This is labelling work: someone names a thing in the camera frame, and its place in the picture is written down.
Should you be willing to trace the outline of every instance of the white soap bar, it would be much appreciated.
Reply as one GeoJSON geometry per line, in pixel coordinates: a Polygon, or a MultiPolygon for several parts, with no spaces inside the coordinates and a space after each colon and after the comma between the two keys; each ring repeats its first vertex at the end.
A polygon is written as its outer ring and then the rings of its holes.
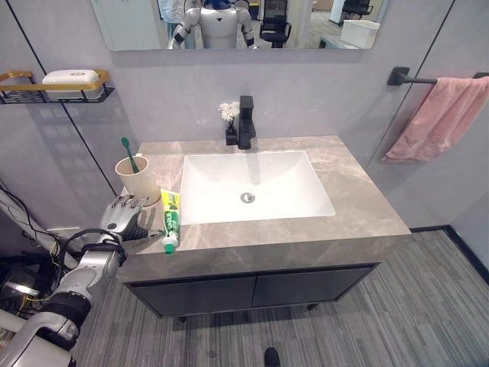
{"type": "MultiPolygon", "coordinates": [[[[57,70],[52,71],[43,78],[43,84],[89,84],[99,80],[94,70],[57,70]]],[[[84,89],[87,99],[97,99],[102,94],[102,87],[97,89],[84,89]]],[[[83,98],[79,90],[51,90],[47,91],[50,99],[80,99],[83,98]]]]}

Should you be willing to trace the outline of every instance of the black shoe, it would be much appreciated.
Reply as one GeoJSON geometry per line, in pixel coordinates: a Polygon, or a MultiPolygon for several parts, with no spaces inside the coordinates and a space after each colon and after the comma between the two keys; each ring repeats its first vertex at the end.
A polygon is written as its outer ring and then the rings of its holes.
{"type": "Polygon", "coordinates": [[[280,367],[280,358],[275,348],[265,350],[265,367],[280,367]]]}

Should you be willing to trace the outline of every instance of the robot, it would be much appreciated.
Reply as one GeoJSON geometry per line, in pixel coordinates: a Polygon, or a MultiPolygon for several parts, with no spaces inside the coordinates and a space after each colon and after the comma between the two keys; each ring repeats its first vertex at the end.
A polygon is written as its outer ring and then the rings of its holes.
{"type": "Polygon", "coordinates": [[[192,28],[200,24],[204,48],[236,48],[237,24],[248,48],[257,48],[254,44],[249,4],[245,0],[202,0],[202,7],[190,8],[185,12],[168,49],[180,49],[185,37],[192,28]]]}
{"type": "Polygon", "coordinates": [[[58,258],[60,264],[66,264],[70,241],[87,233],[99,234],[96,243],[83,246],[78,265],[59,279],[59,286],[39,313],[26,321],[0,310],[0,324],[16,333],[0,355],[0,367],[76,366],[69,350],[90,309],[103,299],[111,278],[127,257],[121,243],[163,234],[138,225],[143,205],[144,200],[132,195],[120,196],[107,206],[100,228],[85,229],[61,243],[58,258]]]}

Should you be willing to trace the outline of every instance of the white flower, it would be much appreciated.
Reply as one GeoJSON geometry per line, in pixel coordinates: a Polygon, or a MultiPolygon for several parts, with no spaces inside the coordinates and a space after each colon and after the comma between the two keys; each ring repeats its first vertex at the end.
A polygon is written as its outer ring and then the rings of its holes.
{"type": "Polygon", "coordinates": [[[227,122],[231,122],[234,117],[239,115],[239,102],[233,102],[231,104],[221,103],[219,105],[219,111],[221,111],[221,117],[227,122]]]}

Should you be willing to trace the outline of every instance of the mirror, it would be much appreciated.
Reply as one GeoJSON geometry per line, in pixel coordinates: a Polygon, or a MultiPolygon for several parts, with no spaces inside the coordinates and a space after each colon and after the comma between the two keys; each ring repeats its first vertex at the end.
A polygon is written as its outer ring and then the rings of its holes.
{"type": "Polygon", "coordinates": [[[109,50],[368,49],[389,1],[91,0],[109,50]]]}

